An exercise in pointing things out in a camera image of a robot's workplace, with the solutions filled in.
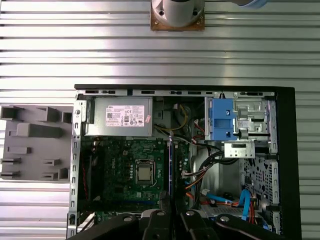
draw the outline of metal panel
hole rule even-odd
[[[204,32],[151,32],[145,0],[0,4],[0,104],[72,105],[88,83],[295,87],[302,236],[319,239],[319,2],[208,1]],[[37,184],[0,181],[0,240],[64,239],[69,186]]]

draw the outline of green motherboard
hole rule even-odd
[[[103,198],[115,204],[156,205],[164,189],[163,140],[110,139],[105,149]]]
[[[189,144],[184,141],[174,143],[179,173],[189,171]],[[159,194],[169,184],[167,141],[109,137],[103,140],[102,146],[102,197],[108,203],[108,211],[97,211],[95,222],[105,221],[117,213],[140,214],[147,209],[159,208]]]

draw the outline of power supply label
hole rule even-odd
[[[144,127],[145,106],[110,105],[105,111],[107,127]]]

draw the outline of blue drive bracket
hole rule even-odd
[[[213,141],[234,141],[237,137],[234,136],[233,120],[236,115],[233,111],[233,99],[214,98],[210,104],[209,117],[211,120],[211,140]]]

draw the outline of cpu socket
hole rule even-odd
[[[154,167],[154,160],[135,160],[135,183],[140,185],[152,185],[154,183]]]

